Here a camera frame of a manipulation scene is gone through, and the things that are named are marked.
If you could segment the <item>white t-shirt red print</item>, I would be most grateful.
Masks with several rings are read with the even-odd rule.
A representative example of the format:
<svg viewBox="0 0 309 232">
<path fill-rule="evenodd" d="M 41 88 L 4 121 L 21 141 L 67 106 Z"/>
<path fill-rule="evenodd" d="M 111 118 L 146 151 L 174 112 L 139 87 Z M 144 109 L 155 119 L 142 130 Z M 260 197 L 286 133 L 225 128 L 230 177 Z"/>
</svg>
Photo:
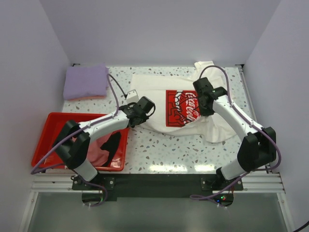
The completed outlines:
<svg viewBox="0 0 309 232">
<path fill-rule="evenodd" d="M 223 73 L 212 61 L 194 64 L 196 71 L 188 77 L 133 74 L 130 89 L 139 97 L 155 103 L 156 110 L 142 127 L 172 136 L 200 134 L 210 143 L 220 143 L 236 135 L 218 114 L 201 116 L 193 82 L 206 77 L 214 88 L 226 87 Z"/>
</svg>

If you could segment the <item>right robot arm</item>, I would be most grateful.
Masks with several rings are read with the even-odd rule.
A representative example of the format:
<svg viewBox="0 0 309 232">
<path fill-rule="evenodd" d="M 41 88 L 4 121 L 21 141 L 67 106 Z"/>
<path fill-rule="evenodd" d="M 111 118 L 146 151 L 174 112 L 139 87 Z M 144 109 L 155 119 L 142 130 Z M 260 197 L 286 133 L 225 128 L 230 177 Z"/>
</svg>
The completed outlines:
<svg viewBox="0 0 309 232">
<path fill-rule="evenodd" d="M 276 160 L 274 129 L 256 123 L 236 105 L 224 87 L 214 88 L 206 77 L 196 80 L 193 86 L 197 93 L 200 114 L 218 114 L 241 141 L 237 157 L 216 170 L 215 178 L 211 182 L 212 188 L 225 190 L 237 177 Z"/>
</svg>

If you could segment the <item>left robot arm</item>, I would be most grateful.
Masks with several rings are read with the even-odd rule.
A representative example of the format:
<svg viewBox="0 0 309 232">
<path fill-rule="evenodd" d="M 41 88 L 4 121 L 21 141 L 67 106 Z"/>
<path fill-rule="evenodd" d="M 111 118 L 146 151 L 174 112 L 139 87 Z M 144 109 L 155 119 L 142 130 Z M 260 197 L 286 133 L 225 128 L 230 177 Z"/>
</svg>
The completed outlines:
<svg viewBox="0 0 309 232">
<path fill-rule="evenodd" d="M 95 140 L 114 131 L 134 128 L 146 122 L 155 103 L 147 97 L 137 102 L 118 107 L 114 112 L 86 122 L 69 120 L 58 134 L 52 152 L 81 179 L 88 189 L 96 189 L 100 184 L 98 170 L 87 158 L 89 145 Z"/>
</svg>

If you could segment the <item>black garment in bin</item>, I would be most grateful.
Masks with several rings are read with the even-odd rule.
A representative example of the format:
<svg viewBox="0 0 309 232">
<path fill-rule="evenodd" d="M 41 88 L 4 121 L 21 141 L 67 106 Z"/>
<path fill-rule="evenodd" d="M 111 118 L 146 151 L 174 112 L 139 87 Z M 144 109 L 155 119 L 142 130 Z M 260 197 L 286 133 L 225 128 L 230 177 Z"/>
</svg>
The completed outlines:
<svg viewBox="0 0 309 232">
<path fill-rule="evenodd" d="M 100 147 L 102 151 L 108 152 L 107 160 L 102 164 L 102 167 L 109 167 L 111 161 L 113 160 L 118 150 L 120 140 L 121 140 L 121 133 L 114 132 L 109 137 L 109 139 Z"/>
</svg>

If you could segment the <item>pink t-shirt in bin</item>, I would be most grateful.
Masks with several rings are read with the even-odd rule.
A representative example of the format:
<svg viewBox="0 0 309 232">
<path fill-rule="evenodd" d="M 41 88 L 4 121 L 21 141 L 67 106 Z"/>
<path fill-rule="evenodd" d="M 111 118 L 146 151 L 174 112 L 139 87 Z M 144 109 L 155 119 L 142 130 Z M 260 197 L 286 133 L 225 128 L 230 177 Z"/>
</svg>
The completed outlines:
<svg viewBox="0 0 309 232">
<path fill-rule="evenodd" d="M 107 160 L 108 152 L 102 151 L 100 147 L 109 139 L 112 133 L 102 136 L 89 145 L 87 159 L 95 167 L 102 167 L 102 164 Z"/>
</svg>

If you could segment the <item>folded purple t-shirt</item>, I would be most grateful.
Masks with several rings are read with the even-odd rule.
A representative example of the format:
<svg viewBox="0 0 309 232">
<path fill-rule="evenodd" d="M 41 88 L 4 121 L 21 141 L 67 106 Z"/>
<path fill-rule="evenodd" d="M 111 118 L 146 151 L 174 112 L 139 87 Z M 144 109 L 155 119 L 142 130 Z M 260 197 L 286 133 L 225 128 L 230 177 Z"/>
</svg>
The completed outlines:
<svg viewBox="0 0 309 232">
<path fill-rule="evenodd" d="M 68 67 L 63 98 L 68 100 L 88 96 L 106 96 L 108 73 L 109 69 L 105 64 Z"/>
</svg>

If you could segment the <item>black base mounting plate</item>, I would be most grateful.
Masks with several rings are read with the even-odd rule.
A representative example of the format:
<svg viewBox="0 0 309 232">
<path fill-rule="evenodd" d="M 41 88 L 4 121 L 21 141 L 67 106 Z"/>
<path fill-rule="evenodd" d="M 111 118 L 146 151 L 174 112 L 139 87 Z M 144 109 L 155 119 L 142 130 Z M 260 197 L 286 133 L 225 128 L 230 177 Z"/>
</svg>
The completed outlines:
<svg viewBox="0 0 309 232">
<path fill-rule="evenodd" d="M 232 192 L 244 189 L 241 180 L 219 183 L 215 174 L 98 174 L 89 184 L 71 176 L 72 190 L 82 192 L 84 203 L 98 204 L 118 198 L 188 198 L 191 195 L 214 197 L 218 203 L 230 205 Z"/>
</svg>

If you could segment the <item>red plastic bin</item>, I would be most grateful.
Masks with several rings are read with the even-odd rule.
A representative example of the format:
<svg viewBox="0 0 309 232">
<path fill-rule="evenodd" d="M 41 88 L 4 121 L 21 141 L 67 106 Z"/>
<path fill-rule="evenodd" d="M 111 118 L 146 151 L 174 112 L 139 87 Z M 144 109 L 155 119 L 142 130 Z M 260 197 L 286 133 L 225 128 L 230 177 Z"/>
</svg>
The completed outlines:
<svg viewBox="0 0 309 232">
<path fill-rule="evenodd" d="M 88 114 L 88 113 L 57 113 L 52 112 L 48 115 L 43 127 L 40 139 L 34 152 L 31 166 L 35 166 L 41 158 L 52 148 L 52 145 L 60 133 L 65 123 L 69 120 L 76 122 L 89 121 L 103 116 L 103 114 Z M 124 169 L 126 159 L 126 146 L 129 129 L 118 131 L 121 134 L 120 143 L 113 160 L 107 167 L 97 167 L 99 171 L 119 172 Z"/>
</svg>

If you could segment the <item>aluminium frame rail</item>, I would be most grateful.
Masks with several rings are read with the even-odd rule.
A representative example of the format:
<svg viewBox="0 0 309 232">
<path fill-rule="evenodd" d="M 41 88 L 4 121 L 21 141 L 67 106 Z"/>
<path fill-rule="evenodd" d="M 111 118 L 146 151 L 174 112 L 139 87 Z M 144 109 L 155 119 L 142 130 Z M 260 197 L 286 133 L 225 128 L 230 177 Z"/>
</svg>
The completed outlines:
<svg viewBox="0 0 309 232">
<path fill-rule="evenodd" d="M 72 192 L 71 174 L 38 174 L 32 192 Z M 242 178 L 243 193 L 285 193 L 279 174 L 251 173 Z"/>
</svg>

